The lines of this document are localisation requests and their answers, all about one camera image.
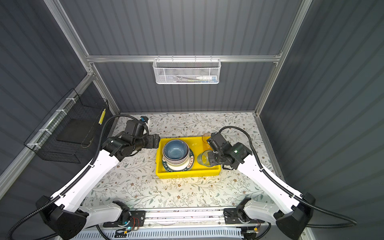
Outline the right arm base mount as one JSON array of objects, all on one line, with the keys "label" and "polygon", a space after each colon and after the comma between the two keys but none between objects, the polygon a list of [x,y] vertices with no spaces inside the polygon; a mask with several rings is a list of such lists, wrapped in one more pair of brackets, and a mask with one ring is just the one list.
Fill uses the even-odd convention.
[{"label": "right arm base mount", "polygon": [[259,219],[251,219],[244,210],[245,204],[248,203],[251,198],[244,198],[236,208],[225,208],[223,210],[225,223],[227,225],[235,224],[261,224],[265,221]]}]

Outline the lilac purple bowl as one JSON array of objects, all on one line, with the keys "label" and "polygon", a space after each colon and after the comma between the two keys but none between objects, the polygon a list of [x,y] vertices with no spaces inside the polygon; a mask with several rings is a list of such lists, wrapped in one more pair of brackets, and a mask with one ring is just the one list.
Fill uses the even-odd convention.
[{"label": "lilac purple bowl", "polygon": [[189,158],[190,158],[189,154],[187,154],[181,160],[172,160],[172,159],[167,158],[167,156],[163,155],[163,161],[165,161],[166,163],[171,164],[171,165],[181,165],[184,162],[188,161]]}]

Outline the dark green rimmed plate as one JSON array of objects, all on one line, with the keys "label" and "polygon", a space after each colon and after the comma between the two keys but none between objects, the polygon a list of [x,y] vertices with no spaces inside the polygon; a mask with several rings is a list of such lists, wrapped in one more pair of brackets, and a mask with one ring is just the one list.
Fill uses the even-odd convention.
[{"label": "dark green rimmed plate", "polygon": [[190,150],[190,152],[189,152],[189,156],[190,156],[190,158],[189,158],[189,160],[188,160],[188,162],[189,162],[188,168],[185,169],[185,170],[183,170],[183,171],[179,171],[179,172],[189,171],[189,170],[194,166],[195,156],[194,156],[194,153],[193,153],[192,150]]}]

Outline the yellow plastic bin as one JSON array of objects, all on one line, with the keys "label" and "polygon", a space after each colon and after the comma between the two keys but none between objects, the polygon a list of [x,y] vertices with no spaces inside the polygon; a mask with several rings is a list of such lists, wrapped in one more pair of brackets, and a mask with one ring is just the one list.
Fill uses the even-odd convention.
[{"label": "yellow plastic bin", "polygon": [[202,152],[206,151],[203,148],[203,141],[202,137],[185,137],[185,138],[179,138],[179,140],[182,140],[186,142],[190,150],[193,151],[195,156],[195,162],[194,166],[189,170],[185,172],[166,172],[163,164],[163,148],[166,143],[168,143],[171,140],[176,140],[176,138],[168,138],[168,139],[161,139],[159,143],[159,148],[157,150],[156,155],[156,175],[160,179],[177,179],[177,178],[193,178],[193,177],[211,177],[211,176],[218,176],[222,170],[221,166],[214,166],[214,167],[205,167],[198,163],[196,157],[201,154]]}]

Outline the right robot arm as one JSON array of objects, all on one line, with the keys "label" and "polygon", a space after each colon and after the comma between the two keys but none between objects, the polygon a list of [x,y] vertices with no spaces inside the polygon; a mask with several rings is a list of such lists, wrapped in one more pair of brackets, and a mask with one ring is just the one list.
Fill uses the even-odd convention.
[{"label": "right robot arm", "polygon": [[287,185],[279,177],[273,174],[265,166],[259,167],[255,155],[249,148],[241,143],[232,146],[230,143],[215,144],[208,141],[213,149],[209,152],[209,161],[211,164],[224,164],[238,170],[240,173],[251,179],[259,186],[273,201],[274,204],[267,205],[251,200],[244,199],[237,207],[239,219],[243,222],[250,220],[262,220],[272,225],[276,225],[279,230],[292,240],[299,239],[313,216],[314,210],[301,204],[298,200],[290,197],[282,189],[273,183],[264,173],[265,170],[273,180],[285,187],[295,197],[310,204],[314,204],[316,199],[311,194],[302,195],[301,192]]}]

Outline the light green bowl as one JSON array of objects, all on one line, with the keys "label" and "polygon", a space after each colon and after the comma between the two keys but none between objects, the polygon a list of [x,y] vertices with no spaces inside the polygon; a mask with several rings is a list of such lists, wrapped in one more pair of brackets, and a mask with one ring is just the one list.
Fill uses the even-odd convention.
[{"label": "light green bowl", "polygon": [[178,165],[170,164],[168,162],[163,162],[163,165],[164,165],[165,170],[168,172],[179,172],[179,171],[183,171],[183,170],[187,169],[189,162],[186,161],[186,162],[178,164]]}]

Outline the pink plastic cup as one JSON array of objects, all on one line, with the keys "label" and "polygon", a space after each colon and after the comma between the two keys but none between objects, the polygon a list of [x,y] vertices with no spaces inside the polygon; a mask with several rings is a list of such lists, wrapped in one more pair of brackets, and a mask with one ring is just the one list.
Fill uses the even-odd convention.
[{"label": "pink plastic cup", "polygon": [[208,139],[211,137],[211,133],[205,133],[202,135],[203,148],[204,150],[212,150],[208,143]]}]

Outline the grey blue plastic cup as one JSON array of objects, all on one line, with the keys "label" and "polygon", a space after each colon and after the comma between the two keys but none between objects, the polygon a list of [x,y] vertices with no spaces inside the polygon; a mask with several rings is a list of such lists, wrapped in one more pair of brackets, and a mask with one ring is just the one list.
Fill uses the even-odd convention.
[{"label": "grey blue plastic cup", "polygon": [[205,167],[211,167],[210,161],[209,161],[209,153],[210,152],[211,152],[211,150],[206,150],[206,151],[204,151],[198,155],[197,161],[200,165],[205,166]]}]

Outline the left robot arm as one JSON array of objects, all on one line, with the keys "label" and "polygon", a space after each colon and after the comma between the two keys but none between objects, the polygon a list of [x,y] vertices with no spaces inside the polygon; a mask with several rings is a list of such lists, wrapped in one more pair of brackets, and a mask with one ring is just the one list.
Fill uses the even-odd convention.
[{"label": "left robot arm", "polygon": [[83,229],[111,222],[124,228],[132,223],[129,207],[120,202],[98,207],[82,207],[87,194],[96,186],[101,178],[133,151],[141,149],[157,149],[160,143],[157,134],[136,139],[130,143],[123,138],[108,138],[97,150],[98,156],[91,161],[64,187],[51,195],[41,197],[37,201],[40,208],[49,200],[59,199],[42,210],[43,222],[64,240],[74,238]]}]

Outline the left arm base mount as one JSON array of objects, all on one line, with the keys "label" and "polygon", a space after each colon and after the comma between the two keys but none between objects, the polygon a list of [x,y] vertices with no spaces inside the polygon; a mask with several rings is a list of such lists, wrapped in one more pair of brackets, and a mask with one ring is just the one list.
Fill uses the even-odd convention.
[{"label": "left arm base mount", "polygon": [[103,223],[104,228],[139,228],[144,225],[146,218],[146,211],[130,211],[123,212],[122,215],[115,222]]}]

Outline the dark blue bowl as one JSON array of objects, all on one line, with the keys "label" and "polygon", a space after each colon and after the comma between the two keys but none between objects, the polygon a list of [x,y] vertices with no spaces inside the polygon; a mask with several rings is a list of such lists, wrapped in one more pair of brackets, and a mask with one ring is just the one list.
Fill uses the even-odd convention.
[{"label": "dark blue bowl", "polygon": [[171,140],[165,144],[163,155],[173,162],[181,161],[189,152],[189,146],[182,140]]}]

